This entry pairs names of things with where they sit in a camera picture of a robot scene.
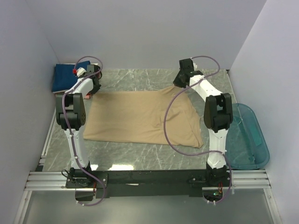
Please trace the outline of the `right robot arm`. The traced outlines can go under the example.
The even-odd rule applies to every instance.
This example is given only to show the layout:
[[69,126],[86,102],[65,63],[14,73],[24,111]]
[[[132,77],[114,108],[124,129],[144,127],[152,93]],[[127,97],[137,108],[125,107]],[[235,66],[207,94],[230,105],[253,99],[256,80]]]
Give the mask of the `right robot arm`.
[[204,181],[210,186],[217,186],[229,179],[225,154],[227,133],[233,122],[231,95],[210,84],[206,76],[195,69],[192,58],[179,61],[179,72],[173,84],[192,88],[205,102],[203,118],[209,132],[209,156]]

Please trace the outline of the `beige t shirt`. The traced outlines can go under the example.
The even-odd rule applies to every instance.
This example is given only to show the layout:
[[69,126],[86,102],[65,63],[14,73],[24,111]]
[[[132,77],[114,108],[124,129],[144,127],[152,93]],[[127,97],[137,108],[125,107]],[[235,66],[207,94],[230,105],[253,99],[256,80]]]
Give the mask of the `beige t shirt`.
[[92,98],[84,139],[200,148],[200,116],[187,93],[169,86],[158,91],[99,92]]

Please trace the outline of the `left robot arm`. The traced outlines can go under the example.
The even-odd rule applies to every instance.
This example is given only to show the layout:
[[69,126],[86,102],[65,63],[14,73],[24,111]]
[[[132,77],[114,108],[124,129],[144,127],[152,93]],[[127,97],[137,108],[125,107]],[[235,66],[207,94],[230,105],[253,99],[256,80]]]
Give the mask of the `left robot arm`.
[[85,148],[83,133],[87,120],[84,97],[95,94],[101,87],[102,77],[98,64],[73,69],[76,83],[65,93],[56,95],[56,121],[63,129],[71,153],[71,168],[67,174],[68,188],[104,188],[105,182],[93,174]]

